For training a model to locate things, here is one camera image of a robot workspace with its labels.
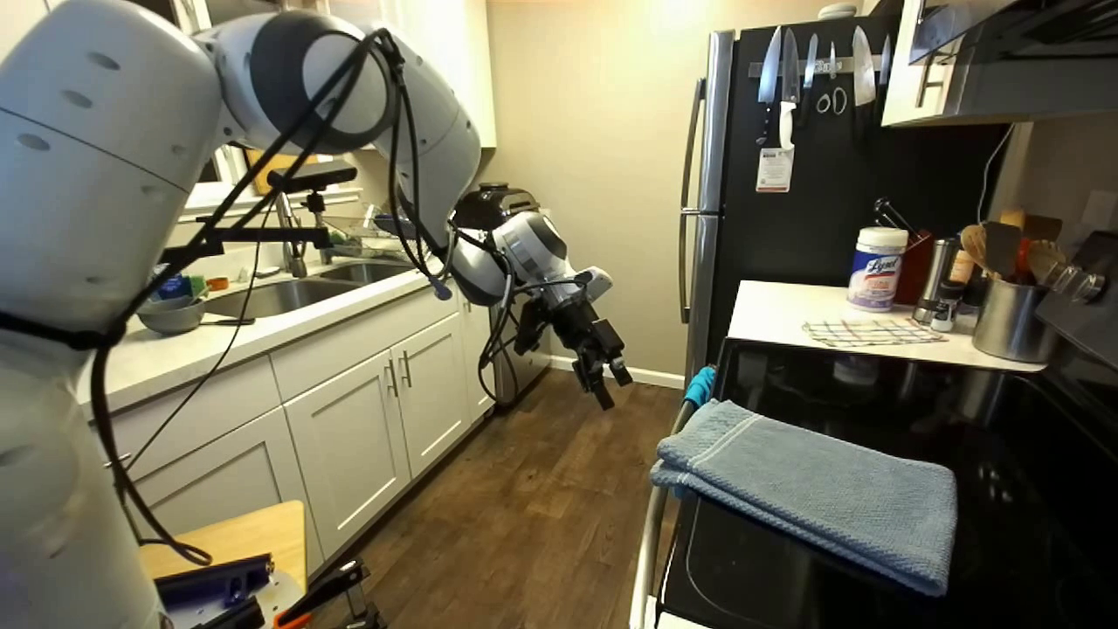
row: hardwood floor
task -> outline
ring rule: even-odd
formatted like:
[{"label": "hardwood floor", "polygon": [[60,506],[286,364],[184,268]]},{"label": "hardwood floor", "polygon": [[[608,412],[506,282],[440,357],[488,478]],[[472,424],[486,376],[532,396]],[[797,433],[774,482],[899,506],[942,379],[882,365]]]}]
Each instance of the hardwood floor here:
[{"label": "hardwood floor", "polygon": [[363,546],[392,629],[620,629],[647,471],[680,391],[549,372]]}]

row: black refrigerator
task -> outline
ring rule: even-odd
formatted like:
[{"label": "black refrigerator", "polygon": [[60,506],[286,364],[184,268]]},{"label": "black refrigerator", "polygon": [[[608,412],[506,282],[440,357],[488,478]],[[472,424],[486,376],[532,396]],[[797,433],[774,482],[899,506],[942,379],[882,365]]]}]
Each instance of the black refrigerator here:
[{"label": "black refrigerator", "polygon": [[[757,191],[757,129],[780,116],[757,102],[774,28],[708,34],[707,75],[696,88],[677,214],[677,298],[689,326],[686,376],[716,360],[741,279],[850,279],[859,227],[888,200],[916,230],[956,234],[981,214],[1007,127],[879,129],[893,20],[840,17],[783,24],[801,61],[797,149],[787,191]],[[854,32],[872,54],[878,102],[854,106]]]}]

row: blue towel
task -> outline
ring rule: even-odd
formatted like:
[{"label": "blue towel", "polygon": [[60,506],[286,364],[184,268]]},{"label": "blue towel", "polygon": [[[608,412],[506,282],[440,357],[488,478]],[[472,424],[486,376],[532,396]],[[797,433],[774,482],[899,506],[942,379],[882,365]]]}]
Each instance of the blue towel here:
[{"label": "blue towel", "polygon": [[701,494],[917,594],[945,594],[956,503],[942,463],[892,456],[732,402],[701,404],[655,451],[655,485]]}]

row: cabinet handle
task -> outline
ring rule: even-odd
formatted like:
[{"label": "cabinet handle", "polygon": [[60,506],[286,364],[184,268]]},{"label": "cabinet handle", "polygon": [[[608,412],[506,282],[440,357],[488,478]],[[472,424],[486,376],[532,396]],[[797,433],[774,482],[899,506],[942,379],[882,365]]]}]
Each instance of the cabinet handle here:
[{"label": "cabinet handle", "polygon": [[397,399],[397,384],[394,384],[394,364],[387,360],[387,391]]},{"label": "cabinet handle", "polygon": [[407,360],[412,360],[407,353],[397,360],[397,365],[406,370],[400,372],[406,388],[412,388],[412,364]]}]

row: black stove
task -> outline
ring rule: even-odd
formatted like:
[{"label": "black stove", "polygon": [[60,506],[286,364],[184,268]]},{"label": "black stove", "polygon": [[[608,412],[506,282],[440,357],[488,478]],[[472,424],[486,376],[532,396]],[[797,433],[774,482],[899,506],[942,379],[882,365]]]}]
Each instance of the black stove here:
[{"label": "black stove", "polygon": [[690,495],[665,612],[722,629],[1118,625],[1118,376],[1088,357],[1062,347],[1016,376],[726,341],[720,399],[953,468],[950,587],[913,594]]}]

